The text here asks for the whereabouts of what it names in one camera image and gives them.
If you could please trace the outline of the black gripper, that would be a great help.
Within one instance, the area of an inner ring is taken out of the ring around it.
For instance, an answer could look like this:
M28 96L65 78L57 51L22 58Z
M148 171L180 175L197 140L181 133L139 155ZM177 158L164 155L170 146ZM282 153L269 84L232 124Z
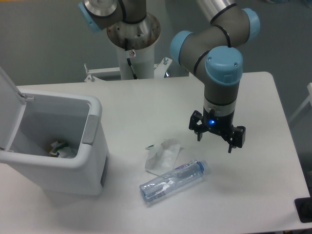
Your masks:
M205 132L221 136L228 144L228 153L233 148L242 148L246 138L245 126L233 126L234 111L226 116L211 115L205 108L203 115L195 110L189 122L189 129L197 135L197 141L201 141Z

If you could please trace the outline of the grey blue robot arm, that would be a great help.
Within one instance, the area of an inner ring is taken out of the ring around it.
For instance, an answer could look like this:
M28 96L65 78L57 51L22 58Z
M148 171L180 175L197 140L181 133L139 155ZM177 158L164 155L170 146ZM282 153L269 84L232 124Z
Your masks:
M257 13L240 9L233 0L200 0L210 28L199 34L177 33L170 44L172 59L204 84L203 112L194 111L189 129L222 137L230 149L241 148L245 127L234 126L234 110L243 73L237 50L260 31ZM106 30L119 52L122 79L154 78L154 44L160 23L144 0L83 0L78 8L94 32Z

